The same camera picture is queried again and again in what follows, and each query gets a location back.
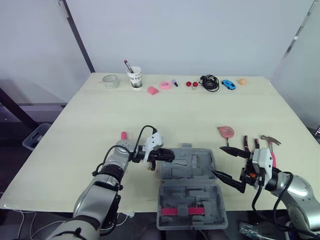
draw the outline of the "white wall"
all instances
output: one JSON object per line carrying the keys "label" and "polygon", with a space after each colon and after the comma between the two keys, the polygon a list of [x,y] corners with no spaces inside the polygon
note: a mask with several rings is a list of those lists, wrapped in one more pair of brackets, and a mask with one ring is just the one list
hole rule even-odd
{"label": "white wall", "polygon": [[97,72],[271,77],[313,0],[67,0]]}
{"label": "white wall", "polygon": [[316,129],[320,125],[320,3],[272,84],[306,126]]}
{"label": "white wall", "polygon": [[0,88],[17,103],[65,103],[90,72],[57,0],[0,1]]}

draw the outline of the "red pliers handle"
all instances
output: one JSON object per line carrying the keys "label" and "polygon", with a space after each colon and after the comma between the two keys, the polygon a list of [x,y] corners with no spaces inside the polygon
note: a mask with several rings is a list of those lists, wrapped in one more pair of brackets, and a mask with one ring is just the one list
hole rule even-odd
{"label": "red pliers handle", "polygon": [[[247,135],[244,136],[243,145],[244,145],[244,150],[245,150],[246,152],[250,152],[250,149],[249,149],[249,147],[248,147],[248,136],[247,136]],[[254,139],[254,145],[255,145],[255,148],[256,148],[256,149],[259,149],[259,148],[260,148],[260,144],[259,144],[259,139],[258,139],[258,138],[255,138],[255,139]]]}

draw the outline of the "open tool case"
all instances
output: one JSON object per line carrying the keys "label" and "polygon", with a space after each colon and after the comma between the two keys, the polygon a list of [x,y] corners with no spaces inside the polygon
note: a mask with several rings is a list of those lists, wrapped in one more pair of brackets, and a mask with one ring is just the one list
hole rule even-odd
{"label": "open tool case", "polygon": [[159,230],[225,229],[228,219],[220,186],[211,169],[216,169],[209,149],[171,149],[175,159],[163,162],[156,225]]}

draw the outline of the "blue toy car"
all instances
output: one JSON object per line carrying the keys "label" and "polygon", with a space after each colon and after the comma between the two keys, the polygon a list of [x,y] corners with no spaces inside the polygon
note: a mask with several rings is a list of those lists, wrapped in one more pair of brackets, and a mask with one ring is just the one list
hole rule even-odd
{"label": "blue toy car", "polygon": [[228,79],[223,80],[221,83],[222,85],[225,85],[227,89],[230,89],[230,90],[236,89],[236,86],[234,85],[234,83],[232,81],[229,81]]}

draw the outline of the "table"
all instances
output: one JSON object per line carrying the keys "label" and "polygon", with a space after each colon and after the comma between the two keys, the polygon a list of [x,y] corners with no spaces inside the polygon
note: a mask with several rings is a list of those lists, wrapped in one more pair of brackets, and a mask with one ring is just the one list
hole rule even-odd
{"label": "table", "polygon": [[[106,89],[103,76],[116,74],[120,86]],[[141,89],[132,89],[126,74],[92,73],[74,95],[52,127],[29,156],[0,199],[0,208],[43,212],[72,212],[74,204],[92,179],[91,172],[103,160],[106,151],[126,131],[136,141],[144,125],[153,125],[164,137],[164,148],[179,148],[191,143],[194,148],[213,151],[216,167],[239,179],[243,158],[219,150],[226,141],[217,127],[231,126],[233,147],[243,148],[243,136],[254,149],[253,138],[272,136],[281,142],[273,148],[277,166],[303,176],[320,200],[320,147],[296,114],[264,77],[252,76],[247,85],[239,85],[237,76],[220,76],[236,84],[235,90],[220,85],[218,92],[195,90],[187,81],[199,76],[144,75]],[[178,87],[158,88],[161,81],[176,79]],[[159,89],[156,95],[149,86]],[[144,144],[151,130],[140,143]],[[267,147],[260,141],[260,147]],[[222,183],[227,211],[251,210],[256,191],[248,186],[245,194]],[[156,212],[159,171],[148,171],[146,163],[130,162],[123,177],[119,212]],[[272,209],[276,197],[263,191],[256,207]]]}

